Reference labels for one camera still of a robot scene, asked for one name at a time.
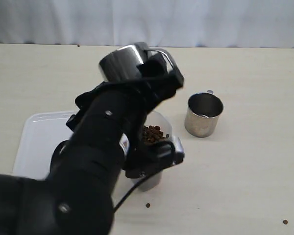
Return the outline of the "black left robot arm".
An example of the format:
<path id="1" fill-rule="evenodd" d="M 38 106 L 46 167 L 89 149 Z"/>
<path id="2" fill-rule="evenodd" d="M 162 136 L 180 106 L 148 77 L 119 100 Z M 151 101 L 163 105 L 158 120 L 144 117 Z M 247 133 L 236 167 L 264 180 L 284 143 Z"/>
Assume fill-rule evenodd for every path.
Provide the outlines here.
<path id="1" fill-rule="evenodd" d="M 172 56 L 154 49 L 135 65 L 114 51 L 100 66 L 106 80 L 76 98 L 72 136 L 55 150 L 46 178 L 0 174 L 0 235 L 106 235 L 122 170 L 142 184 L 183 162 L 176 141 L 143 141 L 148 114 L 183 87 Z"/>

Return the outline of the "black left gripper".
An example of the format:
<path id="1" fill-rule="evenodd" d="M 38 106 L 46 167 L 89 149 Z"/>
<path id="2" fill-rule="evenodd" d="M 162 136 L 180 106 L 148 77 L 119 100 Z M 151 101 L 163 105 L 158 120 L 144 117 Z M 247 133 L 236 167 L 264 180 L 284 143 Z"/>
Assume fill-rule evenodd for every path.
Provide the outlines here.
<path id="1" fill-rule="evenodd" d="M 159 77 L 168 73 L 166 60 L 159 52 L 150 56 L 137 68 L 145 78 L 123 82 L 102 82 L 91 91 L 80 94 L 75 99 L 75 104 L 79 108 L 75 117 L 83 117 L 91 103 L 107 92 L 120 92 L 129 99 L 138 101 L 140 107 L 146 113 L 150 113 L 161 102 L 175 96 L 176 90 L 184 85 L 184 76 L 180 70 L 171 70 L 168 77 Z"/>

